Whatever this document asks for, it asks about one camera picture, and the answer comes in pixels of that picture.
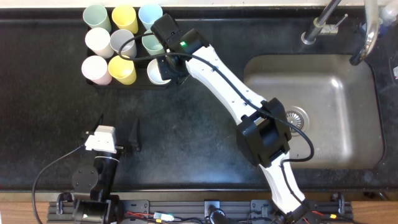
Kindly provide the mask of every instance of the yellow cup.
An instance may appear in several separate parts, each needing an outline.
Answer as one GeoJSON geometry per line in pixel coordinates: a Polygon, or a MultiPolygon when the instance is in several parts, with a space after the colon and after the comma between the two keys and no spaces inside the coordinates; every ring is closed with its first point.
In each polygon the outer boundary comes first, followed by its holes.
{"type": "Polygon", "coordinates": [[[118,6],[113,9],[112,20],[119,29],[126,29],[133,34],[138,32],[136,10],[131,6],[118,6]]]}
{"type": "Polygon", "coordinates": [[[125,85],[131,85],[137,79],[134,62],[122,59],[120,56],[115,56],[111,59],[108,65],[108,71],[113,78],[125,85]]]}

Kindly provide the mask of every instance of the black tray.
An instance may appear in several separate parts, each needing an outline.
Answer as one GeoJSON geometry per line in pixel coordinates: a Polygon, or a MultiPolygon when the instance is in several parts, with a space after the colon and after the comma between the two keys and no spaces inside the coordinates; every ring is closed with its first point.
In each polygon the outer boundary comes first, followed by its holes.
{"type": "MultiPolygon", "coordinates": [[[[108,11],[108,16],[109,19],[112,18],[111,11],[108,11]]],[[[112,19],[111,24],[112,24],[112,30],[111,30],[111,35],[114,31],[118,30],[119,28],[117,27],[116,24],[113,23],[112,19]]],[[[138,21],[138,33],[134,34],[134,36],[143,34],[146,31],[144,25],[141,23],[141,21],[138,21]]],[[[149,56],[147,50],[145,47],[142,45],[141,39],[137,39],[136,45],[137,45],[137,58],[139,57],[145,57],[149,56]]],[[[91,49],[87,48],[87,57],[96,55],[91,49]]],[[[114,53],[112,57],[105,59],[107,63],[113,58],[117,56],[117,53],[114,53]]],[[[137,80],[131,84],[131,85],[124,85],[121,82],[117,81],[117,79],[112,78],[111,83],[108,85],[98,85],[92,82],[91,80],[86,78],[87,84],[95,87],[95,88],[101,88],[101,89],[138,89],[138,90],[163,90],[166,89],[172,82],[168,82],[167,84],[164,85],[155,85],[152,82],[150,82],[148,74],[147,74],[147,66],[151,60],[148,61],[140,61],[140,62],[134,62],[134,67],[136,68],[136,73],[137,73],[137,80]]]]}

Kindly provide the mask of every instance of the faucet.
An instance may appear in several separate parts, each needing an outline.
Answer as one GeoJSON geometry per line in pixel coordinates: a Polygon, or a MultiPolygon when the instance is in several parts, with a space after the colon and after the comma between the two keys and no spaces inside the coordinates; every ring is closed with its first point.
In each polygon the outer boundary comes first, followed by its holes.
{"type": "MultiPolygon", "coordinates": [[[[340,2],[341,0],[331,0],[326,8],[322,11],[320,16],[313,20],[313,24],[311,25],[309,31],[304,32],[301,36],[301,40],[304,44],[311,45],[315,43],[317,36],[326,27],[326,20],[337,8],[340,2]]],[[[364,5],[366,13],[365,42],[364,45],[358,49],[357,52],[349,59],[349,62],[352,65],[358,65],[368,56],[368,54],[372,51],[377,40],[377,35],[379,34],[379,9],[377,0],[364,0],[364,5]]]]}

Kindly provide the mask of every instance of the countertop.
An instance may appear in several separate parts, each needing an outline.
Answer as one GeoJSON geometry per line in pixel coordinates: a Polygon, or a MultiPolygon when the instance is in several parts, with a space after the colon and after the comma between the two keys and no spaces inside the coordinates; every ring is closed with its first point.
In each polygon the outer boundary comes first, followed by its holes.
{"type": "MultiPolygon", "coordinates": [[[[166,90],[97,90],[80,71],[86,58],[82,9],[2,10],[0,16],[0,190],[30,190],[39,171],[83,142],[81,132],[104,124],[127,133],[141,121],[142,151],[121,159],[114,191],[268,190],[261,171],[239,151],[235,123],[199,81],[166,90]]],[[[363,44],[362,9],[348,12],[336,36],[303,46],[300,35],[320,9],[165,9],[184,31],[196,28],[240,79],[263,54],[352,54],[363,44]]],[[[398,189],[398,28],[366,59],[374,70],[385,153],[369,170],[295,169],[303,190],[398,189]]],[[[80,150],[41,176],[38,189],[71,190],[78,167],[94,153],[80,150]]]]}

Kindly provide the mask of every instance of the sink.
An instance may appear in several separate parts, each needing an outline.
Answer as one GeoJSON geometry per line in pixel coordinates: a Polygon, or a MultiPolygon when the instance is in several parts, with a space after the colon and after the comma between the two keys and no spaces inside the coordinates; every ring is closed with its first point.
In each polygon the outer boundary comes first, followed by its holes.
{"type": "MultiPolygon", "coordinates": [[[[349,55],[261,55],[244,69],[244,83],[265,99],[276,97],[287,119],[311,139],[315,155],[294,168],[368,169],[384,152],[372,70],[349,55]]],[[[290,158],[307,157],[297,133],[290,158]]]]}

